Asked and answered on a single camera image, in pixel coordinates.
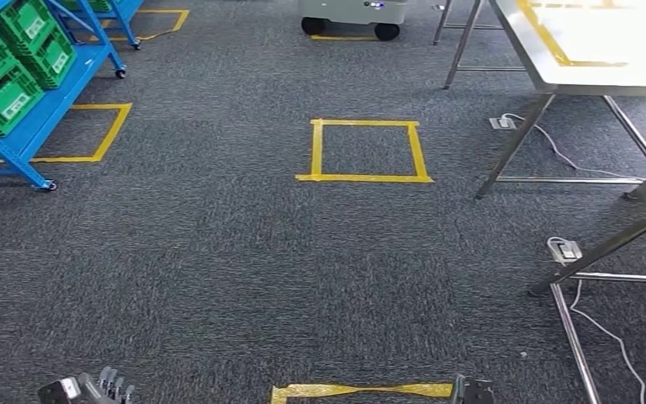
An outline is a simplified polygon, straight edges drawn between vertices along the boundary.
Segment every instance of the floor power outlet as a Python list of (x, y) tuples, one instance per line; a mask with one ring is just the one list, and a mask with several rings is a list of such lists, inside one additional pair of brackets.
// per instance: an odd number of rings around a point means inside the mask
[(578, 243), (570, 240), (552, 238), (548, 240), (548, 248), (551, 250), (553, 260), (563, 265), (572, 263), (583, 257)]
[(516, 123), (511, 118), (489, 118), (491, 127), (497, 130), (515, 130)]

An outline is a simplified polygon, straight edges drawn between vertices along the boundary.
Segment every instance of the blue object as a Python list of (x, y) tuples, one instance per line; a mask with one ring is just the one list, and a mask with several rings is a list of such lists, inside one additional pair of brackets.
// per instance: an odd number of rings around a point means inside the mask
[[(142, 5), (144, 0), (122, 0), (120, 2), (115, 2), (109, 0), (110, 6), (112, 6), (110, 11), (95, 11), (95, 15), (98, 19), (112, 19), (119, 23), (117, 28), (105, 28), (106, 31), (109, 30), (118, 30), (124, 32), (127, 37), (127, 42), (135, 47), (135, 49), (140, 49), (140, 40), (137, 39), (137, 36), (132, 32), (130, 27), (130, 21), (137, 13), (137, 10)], [(76, 16), (81, 17), (83, 11), (74, 11)]]
[[(8, 5), (10, 1), (0, 0), (0, 10)], [(56, 20), (59, 20), (62, 27), (67, 29), (61, 20), (61, 15), (65, 14), (67, 18), (76, 21), (95, 35), (99, 43), (95, 45), (78, 44), (72, 38), (72, 35), (69, 35), (75, 47), (76, 60), (64, 77), (61, 86), (46, 90), (45, 96), (21, 119), (8, 135), (0, 138), (0, 159), (7, 163), (6, 167), (0, 167), (0, 174), (19, 174), (37, 189), (53, 190), (56, 188), (56, 183), (53, 180), (45, 179), (31, 166), (29, 160), (43, 145), (105, 59), (109, 57), (113, 62), (115, 74), (118, 77), (124, 78), (125, 75), (125, 64), (98, 22), (90, 4), (87, 0), (77, 0), (77, 2), (82, 11), (76, 16), (55, 0), (46, 0), (50, 11), (56, 16)]]

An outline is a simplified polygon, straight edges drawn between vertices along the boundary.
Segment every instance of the robotic hand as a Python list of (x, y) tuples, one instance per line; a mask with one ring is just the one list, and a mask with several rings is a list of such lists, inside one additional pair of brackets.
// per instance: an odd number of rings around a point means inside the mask
[(132, 404), (132, 393), (135, 390), (129, 385), (123, 391), (124, 378), (115, 376), (116, 369), (106, 366), (100, 372), (100, 380), (95, 383), (93, 377), (83, 373), (77, 377), (66, 377), (54, 381), (38, 390), (41, 404), (72, 404), (71, 399), (85, 396), (90, 404)]

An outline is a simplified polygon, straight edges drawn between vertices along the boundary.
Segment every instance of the gray carpet floor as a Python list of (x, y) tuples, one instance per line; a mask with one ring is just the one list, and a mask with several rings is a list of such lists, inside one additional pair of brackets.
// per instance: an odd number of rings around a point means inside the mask
[[(191, 14), (140, 51), (119, 45), (128, 78), (103, 69), (79, 99), (133, 103), (105, 158), (39, 164), (60, 181), (52, 194), (0, 178), (0, 403), (35, 403), (40, 385), (107, 364), (141, 403), (263, 404), (273, 385), (459, 373), (492, 379), (499, 403), (584, 402), (552, 299), (525, 288), (556, 268), (548, 237), (587, 249), (644, 212), (615, 186), (500, 184), (473, 200), (509, 134), (487, 118), (534, 100), (523, 73), (460, 73), (442, 91), (461, 33), (430, 46), (426, 2), (390, 43), (311, 40), (293, 0), (146, 6)], [(489, 31), (465, 59), (518, 63)], [(646, 132), (646, 100), (619, 101)], [(87, 155), (112, 116), (69, 114), (41, 154)], [(435, 183), (297, 182), (315, 118), (420, 122)], [(560, 97), (542, 124), (583, 166), (646, 175), (600, 99)], [(404, 131), (326, 127), (324, 139), (330, 173), (411, 172)], [(509, 172), (577, 175), (539, 134)], [(596, 269), (646, 274), (646, 237)], [(646, 285), (590, 282), (580, 307), (626, 339), (646, 380)], [(577, 324), (605, 402), (638, 402), (617, 344)]]

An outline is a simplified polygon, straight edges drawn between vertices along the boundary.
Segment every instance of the white power cable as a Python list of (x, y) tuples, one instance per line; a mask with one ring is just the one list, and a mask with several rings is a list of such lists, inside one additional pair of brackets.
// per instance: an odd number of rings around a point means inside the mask
[[(551, 242), (569, 242), (569, 241), (562, 238), (562, 237), (550, 237), (546, 241), (546, 245), (551, 247)], [(599, 322), (594, 320), (593, 317), (591, 317), (588, 314), (584, 313), (583, 311), (575, 308), (576, 305), (578, 305), (578, 302), (580, 301), (580, 292), (581, 292), (582, 288), (583, 288), (583, 281), (579, 280), (578, 281), (578, 287), (575, 290), (575, 299), (573, 300), (573, 303), (571, 303), (571, 305), (569, 306), (569, 310), (571, 310), (575, 314), (579, 314), (579, 315), (583, 316), (591, 324), (598, 327), (599, 330), (603, 331), (606, 335), (608, 335), (611, 338), (615, 339), (620, 344), (620, 351), (622, 352), (622, 359), (625, 361), (625, 365), (630, 370), (630, 372), (633, 374), (633, 376), (635, 376), (635, 379), (637, 379), (638, 382), (640, 383), (640, 404), (645, 404), (645, 382), (643, 381), (643, 378), (641, 378), (640, 375), (638, 375), (638, 372), (635, 371), (635, 368), (633, 367), (633, 364), (630, 363), (630, 358), (627, 356), (627, 350), (625, 349), (625, 342), (622, 340), (622, 338), (620, 338), (617, 335), (613, 334), (612, 332), (608, 331)]]
[[(510, 113), (506, 113), (506, 114), (503, 114), (501, 116), (502, 119), (509, 119), (509, 117), (516, 118), (518, 120), (526, 120), (525, 118), (522, 118), (519, 115), (510, 114)], [(539, 132), (543, 133), (543, 135), (546, 136), (546, 140), (548, 141), (548, 143), (551, 144), (551, 148), (553, 149), (553, 153), (556, 156), (561, 157), (569, 166), (571, 166), (573, 169), (575, 169), (577, 171), (585, 171), (585, 172), (588, 172), (588, 173), (600, 173), (600, 174), (605, 174), (605, 175), (612, 175), (613, 177), (619, 177), (619, 178), (634, 178), (634, 179), (643, 180), (643, 178), (637, 178), (637, 177), (633, 177), (633, 176), (622, 175), (622, 174), (618, 174), (618, 173), (612, 173), (610, 171), (594, 170), (592, 168), (580, 167), (578, 164), (574, 163), (573, 161), (571, 161), (571, 159), (566, 157), (561, 151), (559, 151), (559, 148), (556, 146), (556, 142), (553, 141), (553, 138), (551, 137), (551, 135), (548, 134), (547, 131), (545, 131), (539, 125), (534, 125), (533, 127), (535, 129), (538, 129)]]

